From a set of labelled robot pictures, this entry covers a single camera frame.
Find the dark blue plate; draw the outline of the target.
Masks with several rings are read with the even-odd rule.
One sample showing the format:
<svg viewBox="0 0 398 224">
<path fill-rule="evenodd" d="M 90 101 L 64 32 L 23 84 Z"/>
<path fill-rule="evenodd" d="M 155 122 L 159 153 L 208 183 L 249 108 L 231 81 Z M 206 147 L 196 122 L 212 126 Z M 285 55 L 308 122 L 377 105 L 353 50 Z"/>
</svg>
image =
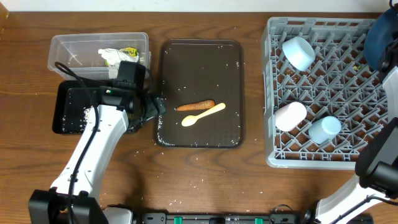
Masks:
<svg viewBox="0 0 398 224">
<path fill-rule="evenodd" d="M 368 65 L 379 70 L 379 60 L 386 47 L 393 43 L 397 32 L 397 9 L 388 9 L 372 24 L 364 44 L 364 57 Z"/>
</svg>

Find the pile of white rice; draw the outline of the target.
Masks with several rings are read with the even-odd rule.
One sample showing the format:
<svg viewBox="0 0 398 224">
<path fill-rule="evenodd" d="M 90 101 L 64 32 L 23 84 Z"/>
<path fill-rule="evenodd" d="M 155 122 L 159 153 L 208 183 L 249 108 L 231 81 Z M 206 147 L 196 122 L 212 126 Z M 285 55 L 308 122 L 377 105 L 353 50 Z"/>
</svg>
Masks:
<svg viewBox="0 0 398 224">
<path fill-rule="evenodd" d="M 68 107 L 64 109 L 62 118 L 63 133 L 82 133 L 90 117 L 91 108 Z"/>
</svg>

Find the light blue bowl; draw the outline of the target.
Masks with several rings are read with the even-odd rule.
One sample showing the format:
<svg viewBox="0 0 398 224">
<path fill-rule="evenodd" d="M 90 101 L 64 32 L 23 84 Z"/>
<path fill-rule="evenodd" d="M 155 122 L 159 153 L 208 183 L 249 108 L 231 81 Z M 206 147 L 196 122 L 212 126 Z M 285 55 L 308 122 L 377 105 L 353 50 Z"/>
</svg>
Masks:
<svg viewBox="0 0 398 224">
<path fill-rule="evenodd" d="M 294 37 L 282 44 L 287 60 L 299 71 L 306 71 L 315 60 L 315 51 L 302 37 Z"/>
</svg>

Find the light blue plastic cup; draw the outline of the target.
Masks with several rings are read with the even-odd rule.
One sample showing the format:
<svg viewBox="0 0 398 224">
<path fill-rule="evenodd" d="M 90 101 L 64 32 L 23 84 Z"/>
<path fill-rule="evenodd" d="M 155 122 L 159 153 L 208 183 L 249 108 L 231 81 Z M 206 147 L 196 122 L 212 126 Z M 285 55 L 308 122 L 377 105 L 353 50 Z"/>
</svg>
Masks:
<svg viewBox="0 0 398 224">
<path fill-rule="evenodd" d="M 334 116 L 326 116 L 312 123 L 308 134 L 313 142 L 322 144 L 327 140 L 333 139 L 340 131 L 340 121 Z"/>
</svg>

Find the pink plastic cup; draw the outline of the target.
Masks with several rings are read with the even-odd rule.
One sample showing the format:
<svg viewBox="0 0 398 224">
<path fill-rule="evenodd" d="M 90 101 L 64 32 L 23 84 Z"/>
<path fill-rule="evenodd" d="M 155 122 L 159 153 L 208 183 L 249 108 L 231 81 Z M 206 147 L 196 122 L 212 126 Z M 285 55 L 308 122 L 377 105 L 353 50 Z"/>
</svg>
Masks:
<svg viewBox="0 0 398 224">
<path fill-rule="evenodd" d="M 292 102 L 275 112 L 275 126 L 281 131 L 291 131 L 307 116 L 306 107 L 300 102 Z"/>
</svg>

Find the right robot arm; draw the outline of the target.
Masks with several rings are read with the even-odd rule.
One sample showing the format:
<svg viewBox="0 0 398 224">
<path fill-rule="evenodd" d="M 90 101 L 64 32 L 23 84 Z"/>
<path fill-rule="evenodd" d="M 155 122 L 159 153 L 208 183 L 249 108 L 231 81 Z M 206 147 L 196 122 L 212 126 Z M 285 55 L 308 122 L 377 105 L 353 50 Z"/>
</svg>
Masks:
<svg viewBox="0 0 398 224">
<path fill-rule="evenodd" d="M 362 223 L 360 214 L 381 202 L 397 205 L 397 38 L 379 61 L 388 124 L 360 153 L 355 174 L 308 211 L 309 223 Z"/>
</svg>

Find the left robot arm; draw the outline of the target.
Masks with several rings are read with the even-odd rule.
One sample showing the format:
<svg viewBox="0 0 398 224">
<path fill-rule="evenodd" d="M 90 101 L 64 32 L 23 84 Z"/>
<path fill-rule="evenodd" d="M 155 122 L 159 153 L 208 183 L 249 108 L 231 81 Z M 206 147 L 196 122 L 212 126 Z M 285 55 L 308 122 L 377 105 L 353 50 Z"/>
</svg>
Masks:
<svg viewBox="0 0 398 224">
<path fill-rule="evenodd" d="M 106 169 L 121 136 L 165 113 L 161 99 L 145 86 L 151 72 L 137 62 L 122 61 L 116 78 L 107 82 L 72 76 L 90 102 L 90 115 L 65 168 L 48 190 L 35 190 L 28 209 L 31 223 L 135 223 L 132 209 L 123 205 L 102 209 L 98 204 Z"/>
</svg>

